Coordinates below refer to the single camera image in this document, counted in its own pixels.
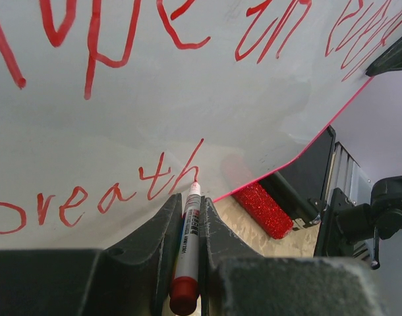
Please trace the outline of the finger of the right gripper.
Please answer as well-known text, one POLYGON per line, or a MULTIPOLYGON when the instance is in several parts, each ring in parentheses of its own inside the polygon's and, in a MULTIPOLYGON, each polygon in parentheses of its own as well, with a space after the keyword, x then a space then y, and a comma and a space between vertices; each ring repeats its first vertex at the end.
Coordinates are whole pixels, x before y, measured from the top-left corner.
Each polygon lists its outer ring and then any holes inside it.
POLYGON ((377 76, 394 71, 402 71, 402 36, 370 64, 365 75, 377 76))

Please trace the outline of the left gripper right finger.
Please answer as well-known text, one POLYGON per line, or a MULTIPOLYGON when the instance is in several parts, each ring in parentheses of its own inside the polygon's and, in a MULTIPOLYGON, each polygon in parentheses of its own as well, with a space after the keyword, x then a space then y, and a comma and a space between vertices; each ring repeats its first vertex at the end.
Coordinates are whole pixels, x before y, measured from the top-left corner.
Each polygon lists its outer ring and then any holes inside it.
POLYGON ((346 257, 264 257, 202 198, 202 315, 389 315, 370 269, 346 257))

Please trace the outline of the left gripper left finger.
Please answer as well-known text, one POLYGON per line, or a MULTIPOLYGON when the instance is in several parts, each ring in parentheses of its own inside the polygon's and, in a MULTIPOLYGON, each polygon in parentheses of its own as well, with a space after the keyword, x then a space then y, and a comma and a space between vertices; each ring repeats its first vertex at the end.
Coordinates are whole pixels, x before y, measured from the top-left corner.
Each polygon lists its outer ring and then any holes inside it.
POLYGON ((105 250, 0 250, 0 315, 161 315, 181 210, 170 196, 105 250))

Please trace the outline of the red white marker pen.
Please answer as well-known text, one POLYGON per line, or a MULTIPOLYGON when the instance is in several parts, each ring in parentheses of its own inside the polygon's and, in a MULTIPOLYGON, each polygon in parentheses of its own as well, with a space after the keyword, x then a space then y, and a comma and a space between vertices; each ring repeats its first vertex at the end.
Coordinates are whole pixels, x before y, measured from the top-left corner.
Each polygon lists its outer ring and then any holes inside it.
POLYGON ((200 206, 200 185, 193 182, 185 202, 181 243, 169 293, 169 306, 176 315, 190 315, 197 306, 200 206))

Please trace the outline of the pink framed whiteboard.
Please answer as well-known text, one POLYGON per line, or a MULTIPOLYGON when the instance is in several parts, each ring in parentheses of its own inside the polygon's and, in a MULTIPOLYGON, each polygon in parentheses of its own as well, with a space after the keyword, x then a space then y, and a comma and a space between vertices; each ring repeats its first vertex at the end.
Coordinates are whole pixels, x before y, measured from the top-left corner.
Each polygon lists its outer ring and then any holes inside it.
POLYGON ((297 158, 402 1, 0 1, 0 250, 106 248, 297 158))

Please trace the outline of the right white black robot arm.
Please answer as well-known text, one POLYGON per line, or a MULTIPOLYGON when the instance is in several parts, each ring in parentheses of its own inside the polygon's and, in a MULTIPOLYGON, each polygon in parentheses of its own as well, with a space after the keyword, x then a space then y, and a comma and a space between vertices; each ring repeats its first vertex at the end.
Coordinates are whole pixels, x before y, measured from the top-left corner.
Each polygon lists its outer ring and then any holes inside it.
POLYGON ((353 257, 364 254, 355 245, 373 240, 370 268, 380 268, 380 241, 402 230, 402 176, 383 178, 372 187, 369 203, 353 205, 335 188, 330 205, 322 216, 314 255, 318 257, 353 257))

